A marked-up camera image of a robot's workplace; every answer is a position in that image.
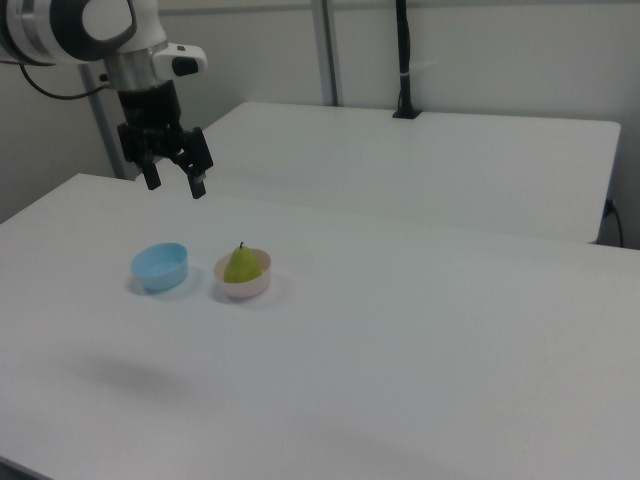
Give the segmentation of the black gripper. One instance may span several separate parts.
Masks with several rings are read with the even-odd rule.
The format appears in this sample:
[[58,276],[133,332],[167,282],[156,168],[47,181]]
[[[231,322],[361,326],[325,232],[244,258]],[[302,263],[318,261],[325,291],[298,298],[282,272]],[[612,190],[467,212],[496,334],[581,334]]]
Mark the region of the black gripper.
[[213,167],[203,131],[184,130],[181,107],[173,81],[137,91],[119,91],[125,121],[117,132],[125,160],[141,166],[149,190],[161,185],[154,157],[170,158],[187,176],[191,195],[206,194],[206,171]]

